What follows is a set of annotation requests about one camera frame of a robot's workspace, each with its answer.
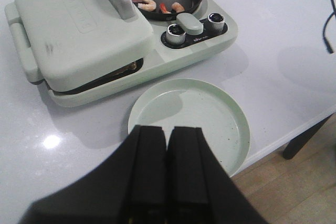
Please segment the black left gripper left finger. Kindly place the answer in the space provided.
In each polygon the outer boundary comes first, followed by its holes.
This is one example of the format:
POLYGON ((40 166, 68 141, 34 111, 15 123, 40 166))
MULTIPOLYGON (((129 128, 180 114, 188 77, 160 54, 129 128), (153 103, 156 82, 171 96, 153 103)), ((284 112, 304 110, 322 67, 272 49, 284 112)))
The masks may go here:
POLYGON ((164 219, 165 136, 140 126, 97 168, 35 201, 26 223, 155 223, 164 219))

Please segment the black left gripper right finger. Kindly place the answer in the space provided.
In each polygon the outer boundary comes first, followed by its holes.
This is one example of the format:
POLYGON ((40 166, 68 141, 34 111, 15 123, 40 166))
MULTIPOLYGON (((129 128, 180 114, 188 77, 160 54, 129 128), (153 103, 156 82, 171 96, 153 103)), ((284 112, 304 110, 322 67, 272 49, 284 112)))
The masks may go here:
POLYGON ((175 127, 167 149, 168 223, 266 223, 196 127, 175 127))

